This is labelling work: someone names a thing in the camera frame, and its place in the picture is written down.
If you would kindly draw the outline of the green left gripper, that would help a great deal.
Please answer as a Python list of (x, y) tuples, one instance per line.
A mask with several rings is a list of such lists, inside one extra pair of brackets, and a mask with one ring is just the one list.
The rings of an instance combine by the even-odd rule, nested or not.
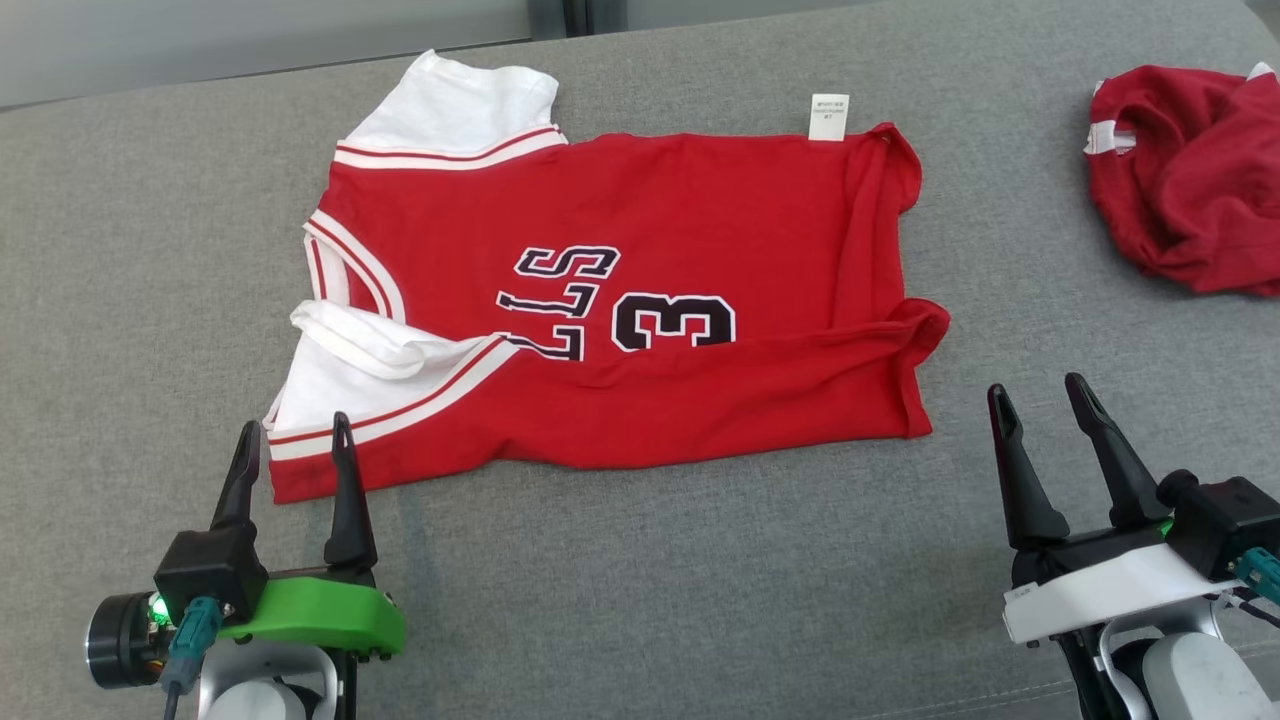
[[(259, 421), (244, 423), (210, 530), (257, 532), (251, 507), (261, 438)], [(401, 653), (404, 615), (372, 580), (351, 575), (372, 573), (378, 547), (353, 427), (344, 413), (334, 414), (332, 461), (334, 512), (323, 550), (330, 571), (273, 577), (229, 565), (161, 568), (154, 591), (109, 596), (95, 610), (84, 638), (93, 683), (104, 689), (160, 684), (192, 691), (218, 642), (273, 641), (357, 660)]]

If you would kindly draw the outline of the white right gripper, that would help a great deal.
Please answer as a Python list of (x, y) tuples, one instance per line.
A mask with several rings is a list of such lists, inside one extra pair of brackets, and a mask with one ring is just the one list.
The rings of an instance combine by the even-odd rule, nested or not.
[(1000, 383), (987, 391), (1007, 542), (1015, 552), (1004, 625), (1019, 644), (1042, 641), (1243, 584), (1208, 579), (1166, 541), (1171, 510), (1158, 486), (1083, 374), (1064, 386), (1089, 437), (1111, 500), (1111, 529), (1070, 536), (1023, 443), (1024, 425)]

